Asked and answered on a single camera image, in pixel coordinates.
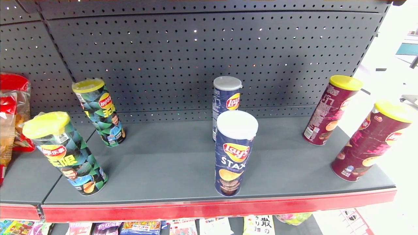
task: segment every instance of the pegboard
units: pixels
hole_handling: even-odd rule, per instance
[[[240,110],[252,114],[256,118],[285,118],[305,117],[312,115],[315,105],[240,108]],[[73,123],[89,123],[90,120],[84,114],[72,114]],[[177,110],[177,111],[150,111],[150,112],[123,112],[119,117],[124,123],[150,123],[150,122],[181,122],[212,120],[212,109],[202,110]]]
[[[351,11],[385,13],[390,4],[378,0],[295,1],[295,0],[118,0],[102,1],[39,1],[46,19],[72,18],[97,15],[216,13],[232,11]]]
[[[31,115],[82,113],[71,90],[72,79],[42,22],[3,25],[0,32],[0,70],[30,80]]]
[[[76,80],[99,77],[118,112],[210,109],[212,81],[242,80],[240,107],[315,105],[353,75],[382,21],[353,12],[120,15],[51,20]]]
[[[38,13],[27,13],[15,0],[0,1],[0,25],[40,19]]]

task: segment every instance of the white plastic lid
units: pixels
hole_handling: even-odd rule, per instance
[[[242,88],[242,82],[236,77],[220,76],[213,80],[213,86],[223,91],[233,91]]]
[[[228,110],[219,115],[217,128],[224,136],[236,140],[251,140],[258,130],[258,121],[251,114]]]

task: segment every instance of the red snack bag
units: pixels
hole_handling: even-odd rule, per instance
[[[17,94],[17,109],[15,123],[15,142],[13,151],[31,152],[34,144],[22,134],[21,124],[31,118],[29,99],[31,97],[31,84],[17,74],[0,73],[0,89],[3,94]]]
[[[6,168],[12,160],[16,96],[16,93],[0,96],[0,185],[3,183]]]

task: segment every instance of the barcode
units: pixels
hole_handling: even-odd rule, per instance
[[[309,129],[309,127],[307,127],[306,128],[306,130],[305,130],[305,133],[303,133],[303,135],[306,137],[306,138],[310,138],[311,136],[312,136],[312,133],[313,133],[313,131],[311,130],[311,129]]]
[[[62,143],[69,139],[66,133],[63,133],[62,135],[56,135],[55,138],[58,140],[59,143]]]

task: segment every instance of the gray metal shelf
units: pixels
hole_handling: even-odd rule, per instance
[[[75,126],[85,140],[94,131],[91,124]],[[13,159],[1,186],[0,203],[41,204],[61,173],[37,149],[30,153],[17,153]]]
[[[375,166],[356,183],[341,180],[329,164],[349,137],[336,129],[327,144],[302,138],[308,117],[262,118],[241,192],[234,198],[338,194],[395,187]],[[214,189],[211,121],[126,125],[120,147],[87,142],[109,174],[106,187],[84,197],[60,179],[45,204],[118,204],[224,199]]]
[[[120,147],[105,148],[98,135],[87,142],[109,175],[107,185],[84,197],[62,177],[42,205],[46,221],[268,215],[393,200],[395,184],[378,166],[356,183],[332,172],[349,139],[340,128],[325,146],[314,146],[301,134],[308,117],[258,121],[242,189],[232,199],[214,189],[211,121],[126,124]]]

